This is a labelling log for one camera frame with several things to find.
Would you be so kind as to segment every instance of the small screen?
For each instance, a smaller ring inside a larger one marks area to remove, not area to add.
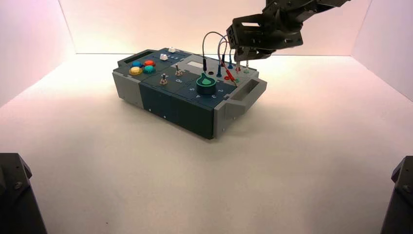
[[[194,61],[189,62],[188,65],[191,65],[191,66],[194,66],[194,67],[203,68],[202,63],[198,63],[198,62],[194,62]]]

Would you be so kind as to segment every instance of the pink-lit wall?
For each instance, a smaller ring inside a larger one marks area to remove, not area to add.
[[[0,0],[0,106],[74,53],[57,0]]]
[[[304,45],[278,54],[350,55],[371,0],[352,0],[312,17]],[[265,0],[60,0],[78,53],[134,53],[168,46],[200,53],[208,31],[260,13]],[[216,54],[216,39],[206,52]]]
[[[373,0],[353,57],[413,100],[413,1]]]

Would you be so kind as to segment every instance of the white floor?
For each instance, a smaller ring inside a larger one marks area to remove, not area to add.
[[[119,99],[124,57],[77,55],[0,108],[49,233],[379,233],[413,102],[353,58],[251,62],[267,91],[210,141]]]

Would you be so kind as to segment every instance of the round push button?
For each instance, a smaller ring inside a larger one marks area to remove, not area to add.
[[[152,74],[155,72],[155,68],[153,66],[148,65],[148,66],[145,66],[143,72],[145,74]]]
[[[129,70],[129,74],[131,75],[139,75],[142,73],[142,68],[140,67],[133,67]]]
[[[139,61],[133,61],[132,62],[132,67],[142,67],[142,63]]]
[[[152,67],[154,67],[154,66],[155,66],[155,62],[152,61],[152,60],[146,60],[145,63],[144,63],[144,65],[145,65],[145,66],[152,66]]]

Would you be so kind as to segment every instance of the rotary knob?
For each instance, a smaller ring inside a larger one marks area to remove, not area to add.
[[[196,80],[196,92],[201,95],[211,95],[216,92],[216,84],[213,78],[202,73],[201,77]]]

